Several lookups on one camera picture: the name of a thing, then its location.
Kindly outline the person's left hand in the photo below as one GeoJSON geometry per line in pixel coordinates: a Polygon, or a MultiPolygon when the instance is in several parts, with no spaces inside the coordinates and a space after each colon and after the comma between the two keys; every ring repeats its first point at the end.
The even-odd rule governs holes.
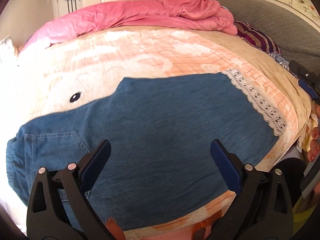
{"type": "Polygon", "coordinates": [[[117,221],[115,219],[109,218],[106,221],[106,227],[116,240],[126,239],[124,232],[122,231],[120,226],[117,224],[117,221]]]}

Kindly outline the person's right hand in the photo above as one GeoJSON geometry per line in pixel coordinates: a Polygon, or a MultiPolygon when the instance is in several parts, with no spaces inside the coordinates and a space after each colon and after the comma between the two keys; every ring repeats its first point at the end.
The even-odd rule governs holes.
{"type": "Polygon", "coordinates": [[[307,153],[308,161],[312,162],[319,155],[319,105],[316,105],[316,113],[318,125],[311,130],[312,140],[310,142],[310,150],[307,153]]]}

